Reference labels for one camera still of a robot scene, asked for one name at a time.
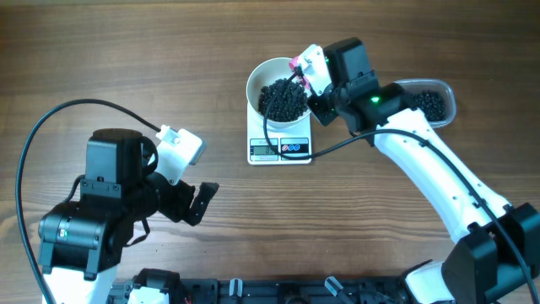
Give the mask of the pink scoop with blue handle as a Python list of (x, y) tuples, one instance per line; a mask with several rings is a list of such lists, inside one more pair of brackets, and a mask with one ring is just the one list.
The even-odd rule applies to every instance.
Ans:
[(299, 63), (299, 60), (300, 60), (299, 56), (293, 57), (289, 61), (289, 68), (292, 71), (293, 75), (299, 80), (300, 84), (305, 89), (310, 90), (311, 89), (311, 84), (310, 84), (309, 80), (305, 77), (304, 70), (303, 70), (301, 64)]

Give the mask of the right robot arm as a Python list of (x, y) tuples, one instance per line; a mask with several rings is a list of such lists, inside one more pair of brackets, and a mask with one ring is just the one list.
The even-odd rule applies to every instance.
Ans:
[(352, 140), (364, 139), (396, 163), (431, 203), (454, 247), (442, 262), (408, 271), (417, 303), (495, 303), (522, 285), (539, 294), (539, 213), (513, 206), (453, 153), (417, 101), (398, 83), (380, 85), (363, 42), (309, 46), (297, 60), (309, 106), (327, 125), (341, 117)]

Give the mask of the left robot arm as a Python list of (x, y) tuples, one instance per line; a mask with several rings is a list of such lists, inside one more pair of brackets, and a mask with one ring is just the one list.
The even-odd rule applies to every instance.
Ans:
[(161, 213), (169, 220), (198, 225), (219, 189), (214, 182), (194, 187), (182, 181), (206, 144), (186, 129), (162, 126), (158, 144), (140, 132), (100, 129), (90, 137), (83, 176), (68, 198), (39, 224), (39, 263), (55, 303), (104, 303), (116, 279), (122, 251), (144, 241), (134, 225)]

